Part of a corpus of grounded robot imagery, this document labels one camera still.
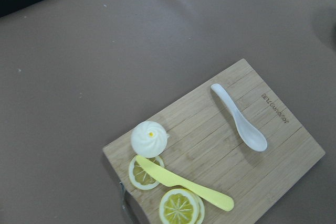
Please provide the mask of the yellow plastic knife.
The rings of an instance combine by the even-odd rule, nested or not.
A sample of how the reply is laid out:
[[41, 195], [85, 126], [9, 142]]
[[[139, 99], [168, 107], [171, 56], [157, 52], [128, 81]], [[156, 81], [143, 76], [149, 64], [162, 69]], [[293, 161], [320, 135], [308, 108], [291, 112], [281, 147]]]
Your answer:
[[137, 155], [135, 159], [146, 173], [166, 187], [182, 186], [224, 211], [234, 208], [234, 201], [230, 196], [185, 179], [143, 156]]

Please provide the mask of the lemon slice stack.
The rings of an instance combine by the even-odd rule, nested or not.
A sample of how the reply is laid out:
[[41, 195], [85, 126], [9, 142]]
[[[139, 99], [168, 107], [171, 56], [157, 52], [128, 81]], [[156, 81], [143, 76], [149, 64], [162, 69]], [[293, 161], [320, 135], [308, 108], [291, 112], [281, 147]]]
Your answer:
[[187, 189], [171, 189], [161, 198], [159, 217], [162, 223], [203, 223], [204, 203]]

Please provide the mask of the lemon slice near bun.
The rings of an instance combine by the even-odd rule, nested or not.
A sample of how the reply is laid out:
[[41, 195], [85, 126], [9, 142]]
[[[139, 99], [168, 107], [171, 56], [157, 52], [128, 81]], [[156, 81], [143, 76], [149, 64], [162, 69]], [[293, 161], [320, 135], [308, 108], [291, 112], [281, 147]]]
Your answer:
[[128, 168], [128, 176], [131, 184], [140, 190], [151, 190], [159, 185], [159, 182], [151, 177], [137, 162], [136, 156], [131, 159]]

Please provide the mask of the white ceramic spoon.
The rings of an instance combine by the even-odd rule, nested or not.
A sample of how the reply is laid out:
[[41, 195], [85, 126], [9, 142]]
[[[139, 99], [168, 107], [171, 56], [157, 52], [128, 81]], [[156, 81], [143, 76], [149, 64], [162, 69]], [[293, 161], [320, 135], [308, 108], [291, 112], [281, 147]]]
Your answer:
[[211, 85], [211, 90], [222, 100], [232, 115], [239, 136], [245, 144], [256, 152], [267, 149], [268, 143], [264, 135], [255, 128], [240, 112], [227, 91], [218, 83]]

